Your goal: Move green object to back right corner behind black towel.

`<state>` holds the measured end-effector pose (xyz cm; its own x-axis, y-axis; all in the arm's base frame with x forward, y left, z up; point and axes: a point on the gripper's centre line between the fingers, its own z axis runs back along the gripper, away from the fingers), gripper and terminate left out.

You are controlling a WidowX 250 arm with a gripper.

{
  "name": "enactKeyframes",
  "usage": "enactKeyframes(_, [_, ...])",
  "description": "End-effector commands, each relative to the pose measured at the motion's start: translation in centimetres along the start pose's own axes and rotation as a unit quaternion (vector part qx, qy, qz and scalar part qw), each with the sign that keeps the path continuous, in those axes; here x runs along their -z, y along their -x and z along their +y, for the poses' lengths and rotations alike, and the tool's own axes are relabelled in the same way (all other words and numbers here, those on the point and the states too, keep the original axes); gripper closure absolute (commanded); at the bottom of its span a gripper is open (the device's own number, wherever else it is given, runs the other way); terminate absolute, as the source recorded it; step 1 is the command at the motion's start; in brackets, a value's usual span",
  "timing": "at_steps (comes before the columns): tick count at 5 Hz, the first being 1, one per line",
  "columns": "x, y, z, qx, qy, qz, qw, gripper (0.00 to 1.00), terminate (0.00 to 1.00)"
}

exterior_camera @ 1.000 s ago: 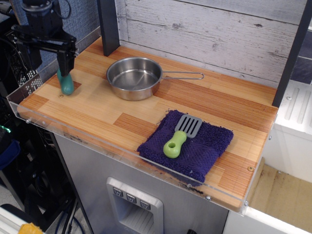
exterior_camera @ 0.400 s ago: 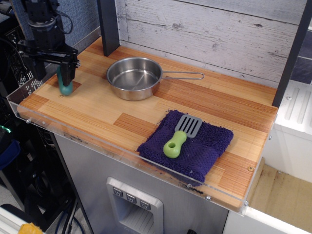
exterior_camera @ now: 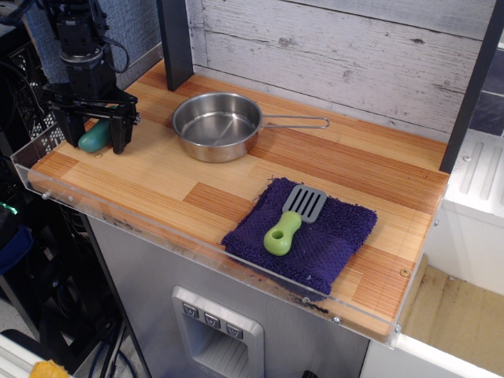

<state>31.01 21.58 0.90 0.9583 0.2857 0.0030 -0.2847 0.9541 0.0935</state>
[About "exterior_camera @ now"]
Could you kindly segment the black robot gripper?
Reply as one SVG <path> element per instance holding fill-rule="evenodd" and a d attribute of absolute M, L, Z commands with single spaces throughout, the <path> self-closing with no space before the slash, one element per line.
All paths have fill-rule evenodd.
<path fill-rule="evenodd" d="M 48 83 L 44 89 L 53 97 L 54 103 L 62 102 L 67 106 L 97 106 L 99 103 L 126 106 L 128 117 L 113 117 L 109 121 L 109 130 L 115 154 L 122 154 L 131 142 L 133 124 L 138 124 L 140 115 L 136 111 L 138 99 L 117 86 L 116 73 L 103 59 L 97 61 L 64 61 L 68 81 Z M 85 133 L 84 120 L 80 115 L 58 112 L 58 124 L 65 140 L 78 147 L 80 138 Z"/>

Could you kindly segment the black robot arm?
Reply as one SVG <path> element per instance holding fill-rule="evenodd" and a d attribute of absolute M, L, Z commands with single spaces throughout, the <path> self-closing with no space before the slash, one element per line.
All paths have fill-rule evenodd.
<path fill-rule="evenodd" d="M 106 36 L 107 14 L 97 1 L 42 1 L 60 59 L 68 74 L 65 83 L 45 86 L 53 114 L 65 139 L 72 146 L 86 134 L 85 120 L 107 120 L 115 154 L 123 153 L 139 123 L 137 97 L 117 86 L 111 46 L 122 45 Z"/>

